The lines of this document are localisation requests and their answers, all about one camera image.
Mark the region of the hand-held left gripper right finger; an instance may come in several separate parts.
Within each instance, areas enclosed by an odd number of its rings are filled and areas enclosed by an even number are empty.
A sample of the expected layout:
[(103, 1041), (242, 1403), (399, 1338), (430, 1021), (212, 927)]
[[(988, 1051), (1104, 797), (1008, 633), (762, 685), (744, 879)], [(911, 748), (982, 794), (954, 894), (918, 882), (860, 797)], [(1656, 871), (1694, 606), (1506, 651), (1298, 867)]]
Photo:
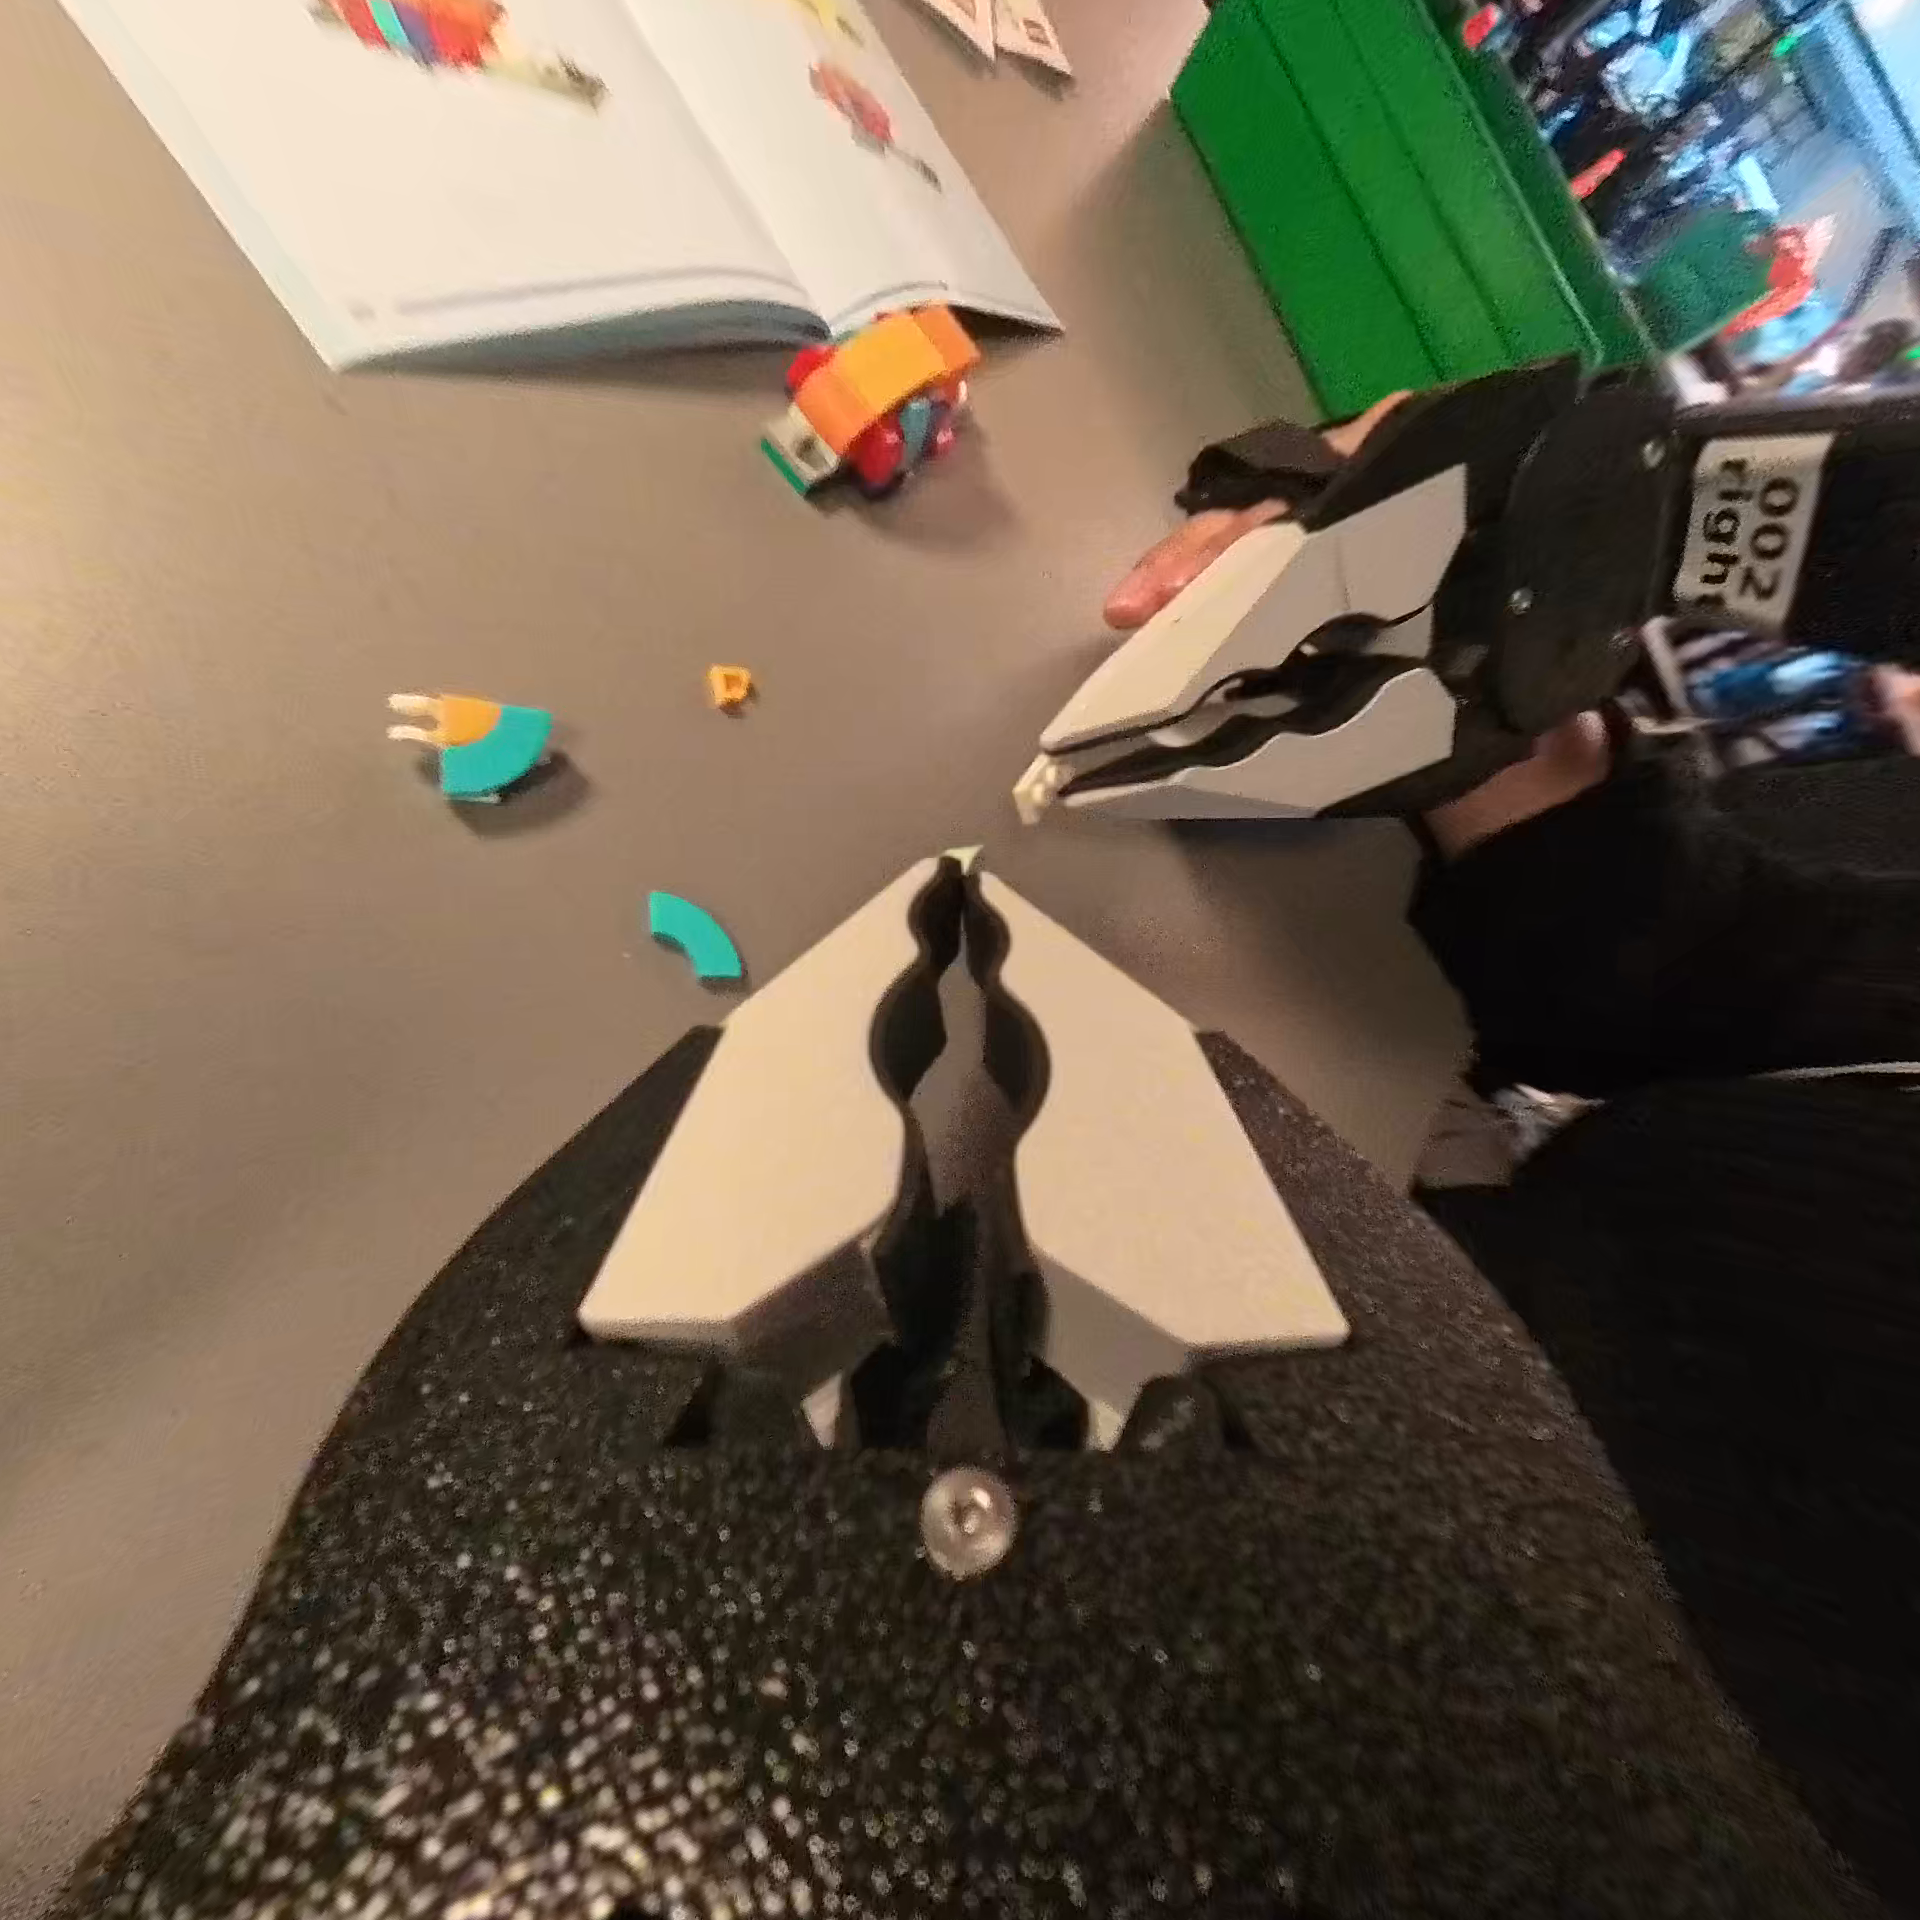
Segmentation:
[(966, 962), (1014, 1110), (1040, 1361), (1084, 1401), (1091, 1446), (1118, 1446), (1154, 1381), (1341, 1348), (1350, 1321), (1198, 1029), (982, 869)]

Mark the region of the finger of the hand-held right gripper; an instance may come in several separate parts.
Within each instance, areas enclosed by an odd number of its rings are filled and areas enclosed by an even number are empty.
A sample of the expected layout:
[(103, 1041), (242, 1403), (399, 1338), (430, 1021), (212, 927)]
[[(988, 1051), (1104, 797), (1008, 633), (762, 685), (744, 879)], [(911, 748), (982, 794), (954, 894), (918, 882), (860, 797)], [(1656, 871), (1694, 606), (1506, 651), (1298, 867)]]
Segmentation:
[(1338, 621), (1390, 629), (1423, 617), (1468, 517), (1470, 469), (1453, 465), (1327, 526), (1255, 529), (1130, 633), (1043, 730), (1040, 748), (1085, 751), (1166, 730)]
[(1338, 814), (1450, 762), (1456, 697), (1420, 662), (1374, 662), (1333, 706), (1237, 711), (1179, 748), (1136, 748), (1069, 771), (1046, 757), (1046, 812), (1125, 823), (1301, 823)]

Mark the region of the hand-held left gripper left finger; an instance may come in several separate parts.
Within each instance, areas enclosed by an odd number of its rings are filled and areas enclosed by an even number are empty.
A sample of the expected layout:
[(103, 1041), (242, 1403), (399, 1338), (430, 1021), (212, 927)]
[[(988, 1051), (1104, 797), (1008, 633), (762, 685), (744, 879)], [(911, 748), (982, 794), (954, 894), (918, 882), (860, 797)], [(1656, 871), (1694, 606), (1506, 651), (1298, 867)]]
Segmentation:
[(909, 1109), (943, 1050), (963, 858), (907, 867), (718, 1027), (578, 1307), (598, 1341), (773, 1377), (835, 1446), (896, 1338), (887, 1266), (928, 1191)]

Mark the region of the person's right forearm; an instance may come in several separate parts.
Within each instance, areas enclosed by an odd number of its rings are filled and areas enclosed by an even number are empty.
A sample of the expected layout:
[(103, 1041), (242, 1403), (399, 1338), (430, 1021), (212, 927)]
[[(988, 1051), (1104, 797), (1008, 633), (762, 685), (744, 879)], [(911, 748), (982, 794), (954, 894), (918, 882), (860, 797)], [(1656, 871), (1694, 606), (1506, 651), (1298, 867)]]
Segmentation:
[(1422, 829), (1407, 924), (1480, 1090), (1916, 1065), (1916, 877), (1770, 845), (1596, 714)]

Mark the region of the person's right hand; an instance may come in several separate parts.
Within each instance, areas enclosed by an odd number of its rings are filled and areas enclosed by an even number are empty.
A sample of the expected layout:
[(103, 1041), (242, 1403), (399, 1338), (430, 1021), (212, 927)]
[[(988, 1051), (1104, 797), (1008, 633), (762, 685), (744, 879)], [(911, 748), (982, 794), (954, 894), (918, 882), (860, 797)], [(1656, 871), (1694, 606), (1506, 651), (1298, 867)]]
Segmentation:
[(1407, 401), (1411, 391), (1391, 391), (1333, 423), (1274, 421), (1199, 449), (1174, 494), (1179, 524), (1109, 591), (1102, 610), (1106, 627), (1116, 633), (1140, 629), (1237, 542), (1295, 521)]

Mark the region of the teal curved brick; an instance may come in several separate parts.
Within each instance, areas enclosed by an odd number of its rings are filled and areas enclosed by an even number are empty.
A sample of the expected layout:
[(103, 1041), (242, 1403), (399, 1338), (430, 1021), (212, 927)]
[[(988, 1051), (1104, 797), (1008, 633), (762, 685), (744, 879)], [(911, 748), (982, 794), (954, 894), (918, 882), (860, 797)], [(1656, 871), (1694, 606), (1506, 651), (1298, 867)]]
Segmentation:
[(747, 979), (728, 931), (700, 903), (652, 890), (644, 898), (644, 932), (655, 948), (676, 955), (704, 987), (732, 990)]

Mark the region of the green plastic bin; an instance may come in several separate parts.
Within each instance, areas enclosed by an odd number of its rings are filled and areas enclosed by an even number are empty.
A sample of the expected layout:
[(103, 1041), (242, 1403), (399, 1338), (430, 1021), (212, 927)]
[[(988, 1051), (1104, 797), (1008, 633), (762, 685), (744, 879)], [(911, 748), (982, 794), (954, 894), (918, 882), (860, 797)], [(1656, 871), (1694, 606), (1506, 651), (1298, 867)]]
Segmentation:
[(1320, 417), (1656, 349), (1461, 4), (1220, 2), (1170, 105)]

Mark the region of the orange red brick model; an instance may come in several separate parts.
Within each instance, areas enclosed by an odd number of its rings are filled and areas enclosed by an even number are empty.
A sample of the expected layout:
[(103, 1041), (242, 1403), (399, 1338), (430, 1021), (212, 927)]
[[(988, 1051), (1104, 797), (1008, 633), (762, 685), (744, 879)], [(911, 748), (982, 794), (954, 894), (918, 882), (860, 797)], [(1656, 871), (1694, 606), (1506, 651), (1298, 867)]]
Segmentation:
[(887, 311), (796, 353), (784, 409), (759, 433), (759, 451), (799, 495), (844, 486), (883, 501), (951, 451), (975, 363), (979, 347), (947, 303)]

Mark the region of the teal orange white brick assembly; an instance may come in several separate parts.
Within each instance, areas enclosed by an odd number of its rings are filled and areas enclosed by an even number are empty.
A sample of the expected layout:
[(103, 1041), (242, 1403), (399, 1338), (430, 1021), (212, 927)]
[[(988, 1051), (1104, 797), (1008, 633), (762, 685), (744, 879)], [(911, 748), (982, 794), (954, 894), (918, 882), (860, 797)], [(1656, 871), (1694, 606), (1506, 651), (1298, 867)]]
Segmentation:
[(386, 738), (432, 763), (439, 794), (456, 804), (499, 804), (548, 762), (555, 715), (463, 692), (397, 691)]

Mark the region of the open instruction booklet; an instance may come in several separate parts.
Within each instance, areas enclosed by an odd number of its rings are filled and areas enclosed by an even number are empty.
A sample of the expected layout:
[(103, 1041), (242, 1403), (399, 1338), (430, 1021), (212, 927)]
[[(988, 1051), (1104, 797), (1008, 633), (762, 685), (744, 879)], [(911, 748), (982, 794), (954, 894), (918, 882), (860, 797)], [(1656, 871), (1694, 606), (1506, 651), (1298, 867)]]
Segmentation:
[(1061, 332), (861, 4), (63, 11), (336, 370)]

